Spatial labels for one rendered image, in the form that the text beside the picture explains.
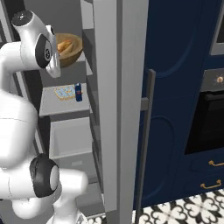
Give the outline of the black built-in oven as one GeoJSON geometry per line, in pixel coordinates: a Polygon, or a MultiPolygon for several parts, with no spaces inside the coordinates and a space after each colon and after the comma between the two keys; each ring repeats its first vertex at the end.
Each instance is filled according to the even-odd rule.
{"type": "Polygon", "coordinates": [[[186,154],[224,147],[224,68],[206,70],[199,91],[186,154]]]}

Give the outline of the grey fridge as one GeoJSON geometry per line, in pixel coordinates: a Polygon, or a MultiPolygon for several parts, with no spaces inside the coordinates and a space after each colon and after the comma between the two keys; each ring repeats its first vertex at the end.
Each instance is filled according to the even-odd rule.
{"type": "Polygon", "coordinates": [[[104,215],[104,206],[90,139],[88,98],[84,96],[82,103],[60,102],[53,93],[56,86],[76,82],[86,90],[85,78],[86,59],[81,55],[77,62],[63,70],[63,76],[57,80],[46,72],[13,74],[10,91],[32,101],[40,112],[38,132],[31,151],[35,154],[51,152],[60,165],[84,171],[88,175],[87,192],[77,198],[77,205],[92,221],[96,216],[104,215]]]}

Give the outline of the grey microwave oven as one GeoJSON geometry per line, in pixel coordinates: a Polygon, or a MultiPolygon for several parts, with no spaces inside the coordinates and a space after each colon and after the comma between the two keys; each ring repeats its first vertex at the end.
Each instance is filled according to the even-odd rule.
{"type": "Polygon", "coordinates": [[[220,13],[217,19],[213,42],[210,48],[211,55],[224,55],[224,0],[221,2],[220,13]]]}

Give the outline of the wooden bowl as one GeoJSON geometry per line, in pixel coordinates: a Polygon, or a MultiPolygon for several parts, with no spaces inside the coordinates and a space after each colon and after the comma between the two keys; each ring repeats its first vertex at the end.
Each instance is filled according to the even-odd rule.
{"type": "Polygon", "coordinates": [[[70,45],[71,52],[59,56],[61,68],[71,66],[81,56],[83,50],[82,39],[79,36],[70,33],[57,33],[56,39],[58,44],[66,40],[72,42],[70,45]]]}

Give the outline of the tan chicken drumstick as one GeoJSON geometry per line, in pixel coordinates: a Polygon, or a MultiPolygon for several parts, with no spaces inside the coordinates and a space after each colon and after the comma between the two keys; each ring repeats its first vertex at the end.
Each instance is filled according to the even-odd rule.
{"type": "Polygon", "coordinates": [[[63,55],[69,54],[72,50],[73,50],[73,46],[70,45],[70,46],[67,47],[64,51],[62,51],[59,55],[60,55],[60,56],[63,56],[63,55]]]}

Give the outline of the grey fridge door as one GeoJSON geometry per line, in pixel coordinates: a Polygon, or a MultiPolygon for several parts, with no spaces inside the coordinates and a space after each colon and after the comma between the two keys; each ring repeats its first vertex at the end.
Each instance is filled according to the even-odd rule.
{"type": "Polygon", "coordinates": [[[80,0],[107,224],[131,224],[149,0],[80,0]]]}

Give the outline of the grey fridge shelf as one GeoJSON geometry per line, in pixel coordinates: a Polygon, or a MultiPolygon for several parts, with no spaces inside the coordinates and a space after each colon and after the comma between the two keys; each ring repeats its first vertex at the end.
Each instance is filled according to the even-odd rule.
{"type": "Polygon", "coordinates": [[[43,88],[39,109],[40,116],[54,116],[65,113],[89,111],[86,83],[81,84],[82,101],[76,101],[76,97],[61,101],[54,93],[55,88],[56,87],[43,88]]]}

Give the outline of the blue patterned flat food pack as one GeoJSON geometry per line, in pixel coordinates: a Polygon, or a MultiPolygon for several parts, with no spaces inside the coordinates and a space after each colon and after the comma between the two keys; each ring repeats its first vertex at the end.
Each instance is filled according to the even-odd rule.
{"type": "Polygon", "coordinates": [[[74,85],[56,87],[54,93],[61,101],[73,99],[75,97],[74,85]]]}

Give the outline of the orange sweet potato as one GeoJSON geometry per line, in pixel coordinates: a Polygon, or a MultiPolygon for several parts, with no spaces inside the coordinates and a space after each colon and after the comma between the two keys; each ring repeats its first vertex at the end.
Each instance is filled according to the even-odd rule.
{"type": "Polygon", "coordinates": [[[58,44],[58,52],[61,53],[72,44],[70,40],[64,40],[58,44]]]}

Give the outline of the navy blue drawer front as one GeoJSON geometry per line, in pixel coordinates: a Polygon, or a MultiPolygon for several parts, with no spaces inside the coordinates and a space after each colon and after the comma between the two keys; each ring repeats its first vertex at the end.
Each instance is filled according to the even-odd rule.
{"type": "Polygon", "coordinates": [[[196,178],[183,178],[177,180],[173,187],[172,196],[175,199],[182,199],[184,197],[215,191],[221,188],[224,188],[224,173],[200,175],[196,178]],[[216,184],[217,179],[220,179],[222,182],[220,187],[213,189],[203,189],[200,187],[200,184],[202,183],[205,183],[207,186],[213,186],[216,184]]]}
{"type": "Polygon", "coordinates": [[[224,162],[224,154],[213,154],[195,158],[190,164],[191,172],[215,172],[224,169],[224,166],[211,166],[208,161],[213,160],[216,164],[224,162]]]}

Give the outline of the pale grey fridge drawer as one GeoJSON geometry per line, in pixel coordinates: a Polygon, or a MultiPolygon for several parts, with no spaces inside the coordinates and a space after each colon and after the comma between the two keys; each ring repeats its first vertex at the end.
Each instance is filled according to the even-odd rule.
{"type": "Polygon", "coordinates": [[[50,158],[91,151],[92,135],[88,117],[51,123],[50,158]]]}

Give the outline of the navy blue tall cupboard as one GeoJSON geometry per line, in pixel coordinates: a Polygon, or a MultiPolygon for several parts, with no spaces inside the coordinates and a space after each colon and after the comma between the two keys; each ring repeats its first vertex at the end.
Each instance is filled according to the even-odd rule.
{"type": "Polygon", "coordinates": [[[224,173],[193,172],[195,158],[224,154],[224,147],[186,154],[203,74],[224,68],[224,55],[211,55],[222,0],[150,0],[143,69],[156,72],[143,180],[142,207],[177,200],[179,179],[224,173]]]}

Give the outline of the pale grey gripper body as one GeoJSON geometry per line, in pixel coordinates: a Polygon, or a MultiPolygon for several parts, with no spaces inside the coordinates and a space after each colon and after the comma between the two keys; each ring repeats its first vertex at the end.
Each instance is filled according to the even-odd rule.
{"type": "Polygon", "coordinates": [[[45,69],[53,78],[59,78],[61,76],[60,59],[56,44],[52,46],[52,57],[45,69]]]}

